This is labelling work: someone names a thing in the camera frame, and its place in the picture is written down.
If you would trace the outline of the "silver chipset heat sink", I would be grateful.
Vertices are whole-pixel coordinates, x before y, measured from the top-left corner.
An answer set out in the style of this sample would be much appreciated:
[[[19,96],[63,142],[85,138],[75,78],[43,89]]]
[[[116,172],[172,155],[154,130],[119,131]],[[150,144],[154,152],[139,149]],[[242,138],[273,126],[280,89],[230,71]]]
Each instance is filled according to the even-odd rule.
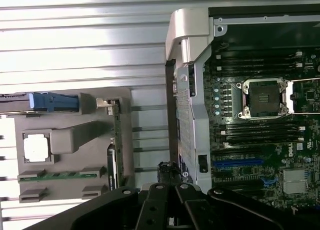
[[[283,171],[283,191],[286,194],[302,194],[308,191],[305,169],[288,169]]]

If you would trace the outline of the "CPU socket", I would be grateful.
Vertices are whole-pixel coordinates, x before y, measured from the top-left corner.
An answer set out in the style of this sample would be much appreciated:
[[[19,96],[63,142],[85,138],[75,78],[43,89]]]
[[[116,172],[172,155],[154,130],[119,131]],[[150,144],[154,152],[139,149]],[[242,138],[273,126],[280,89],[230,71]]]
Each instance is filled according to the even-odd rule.
[[[241,90],[241,111],[244,120],[276,119],[289,114],[288,81],[283,78],[247,79],[238,82]]]

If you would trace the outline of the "blue expansion slot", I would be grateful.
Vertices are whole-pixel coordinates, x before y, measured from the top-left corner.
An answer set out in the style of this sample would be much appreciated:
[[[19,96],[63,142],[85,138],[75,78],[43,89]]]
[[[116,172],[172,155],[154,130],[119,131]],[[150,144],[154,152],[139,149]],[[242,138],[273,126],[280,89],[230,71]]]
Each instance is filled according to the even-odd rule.
[[[228,160],[228,161],[215,161],[213,164],[217,168],[223,167],[239,167],[239,166],[254,166],[262,165],[264,161],[262,159],[240,159],[240,160]]]

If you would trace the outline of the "black RAM slot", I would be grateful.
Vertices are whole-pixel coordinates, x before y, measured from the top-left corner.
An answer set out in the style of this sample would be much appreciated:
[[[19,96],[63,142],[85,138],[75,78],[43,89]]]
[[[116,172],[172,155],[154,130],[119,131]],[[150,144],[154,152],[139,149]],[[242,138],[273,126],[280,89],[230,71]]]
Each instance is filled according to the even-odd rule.
[[[299,134],[288,135],[242,135],[242,136],[226,136],[221,139],[222,142],[229,143],[230,145],[236,144],[261,144],[261,143],[282,143],[297,141],[302,136]]]
[[[218,55],[215,56],[215,61],[262,61],[262,60],[296,60],[303,58],[303,55]]]
[[[296,68],[303,68],[302,63],[297,64],[267,64],[267,65],[223,65],[217,66],[213,69],[217,72],[221,71],[244,71],[244,72],[255,72],[255,71],[276,71],[276,70],[293,70]]]
[[[300,125],[228,125],[225,128],[221,128],[221,131],[251,131],[251,130],[277,130],[277,129],[284,129],[284,130],[299,130]]]

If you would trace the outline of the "green RAM stick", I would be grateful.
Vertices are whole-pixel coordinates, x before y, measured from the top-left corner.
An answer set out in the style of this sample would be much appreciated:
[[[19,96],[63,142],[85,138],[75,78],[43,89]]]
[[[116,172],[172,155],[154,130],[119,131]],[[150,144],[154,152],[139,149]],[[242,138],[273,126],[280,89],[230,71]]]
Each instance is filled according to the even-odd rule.
[[[49,180],[65,180],[65,179],[86,179],[86,178],[97,178],[97,174],[80,174],[76,172],[72,173],[54,173],[45,174],[38,177],[23,177],[20,178],[20,182],[27,181],[49,181]]]

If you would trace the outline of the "metal socket cover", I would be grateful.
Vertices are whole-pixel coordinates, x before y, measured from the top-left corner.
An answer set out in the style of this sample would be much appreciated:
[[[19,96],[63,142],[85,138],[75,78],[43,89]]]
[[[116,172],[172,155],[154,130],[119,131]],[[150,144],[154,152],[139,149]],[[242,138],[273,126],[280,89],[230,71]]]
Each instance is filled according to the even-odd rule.
[[[316,81],[320,80],[320,77],[317,78],[307,78],[307,79],[298,79],[298,80],[284,80],[286,84],[285,88],[285,105],[287,108],[287,115],[319,115],[320,112],[296,112],[294,109],[294,100],[292,100],[292,95],[294,94],[294,83],[304,82],[304,81]]]

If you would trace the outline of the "hard disk in blue carrier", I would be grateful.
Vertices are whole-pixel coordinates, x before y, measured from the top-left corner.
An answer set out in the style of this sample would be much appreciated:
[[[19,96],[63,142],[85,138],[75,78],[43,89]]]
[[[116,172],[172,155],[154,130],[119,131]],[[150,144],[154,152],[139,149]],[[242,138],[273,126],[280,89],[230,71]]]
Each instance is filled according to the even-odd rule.
[[[0,113],[15,112],[78,112],[79,97],[53,92],[19,92],[0,94]]]

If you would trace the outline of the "grey parts rack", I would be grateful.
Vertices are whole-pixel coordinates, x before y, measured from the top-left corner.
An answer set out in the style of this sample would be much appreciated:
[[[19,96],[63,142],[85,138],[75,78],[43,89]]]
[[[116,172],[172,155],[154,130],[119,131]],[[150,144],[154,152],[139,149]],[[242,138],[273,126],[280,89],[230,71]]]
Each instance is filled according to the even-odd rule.
[[[78,112],[32,113],[16,116],[15,137],[21,203],[46,200],[91,199],[109,190],[107,148],[111,143],[113,116],[97,108],[97,98],[119,99],[125,184],[134,186],[131,92],[127,88],[67,90],[80,99]],[[25,159],[24,139],[44,134],[49,157],[45,162]],[[97,174],[97,178],[20,182],[23,177],[54,173]]]

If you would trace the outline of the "green motherboard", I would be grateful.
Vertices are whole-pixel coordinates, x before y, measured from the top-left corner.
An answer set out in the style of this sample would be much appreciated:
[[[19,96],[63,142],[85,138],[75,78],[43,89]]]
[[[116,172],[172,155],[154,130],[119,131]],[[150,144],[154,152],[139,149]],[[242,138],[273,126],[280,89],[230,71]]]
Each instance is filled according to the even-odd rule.
[[[303,55],[296,60],[215,61],[216,55]],[[297,64],[303,68],[276,71],[221,71],[223,65]],[[213,187],[229,189],[278,209],[288,211],[320,209],[320,114],[285,115],[276,119],[244,120],[241,111],[241,90],[238,82],[247,79],[283,78],[298,80],[320,77],[320,46],[285,46],[269,48],[235,48],[221,43],[211,48],[204,64],[204,104],[208,114],[211,183]],[[296,112],[320,112],[320,80],[296,82],[293,85]],[[300,125],[299,130],[221,131],[228,125]],[[299,134],[297,141],[282,143],[236,144],[222,142],[226,136]],[[215,161],[262,159],[262,165],[223,167]],[[286,194],[283,191],[283,171],[305,169],[306,193]]]

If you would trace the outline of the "silver CPU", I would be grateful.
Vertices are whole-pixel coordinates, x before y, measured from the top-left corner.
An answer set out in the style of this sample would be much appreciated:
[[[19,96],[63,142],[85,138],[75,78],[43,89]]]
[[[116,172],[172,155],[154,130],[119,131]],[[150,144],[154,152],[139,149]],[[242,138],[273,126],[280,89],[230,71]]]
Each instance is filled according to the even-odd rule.
[[[44,134],[30,134],[23,140],[24,157],[28,162],[45,162],[49,157],[48,140]]]

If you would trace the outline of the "open black PC case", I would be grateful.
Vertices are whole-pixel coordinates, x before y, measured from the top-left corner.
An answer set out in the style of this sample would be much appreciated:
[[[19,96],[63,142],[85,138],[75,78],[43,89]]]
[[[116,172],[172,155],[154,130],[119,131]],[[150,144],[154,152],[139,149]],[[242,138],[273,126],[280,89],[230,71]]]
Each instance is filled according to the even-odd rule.
[[[212,47],[223,42],[249,49],[320,46],[320,3],[207,8],[214,24],[209,46],[192,63],[167,61],[173,65],[177,154],[182,178],[204,192],[213,188],[209,118],[204,100],[204,64]],[[320,214],[320,209],[288,212]]]

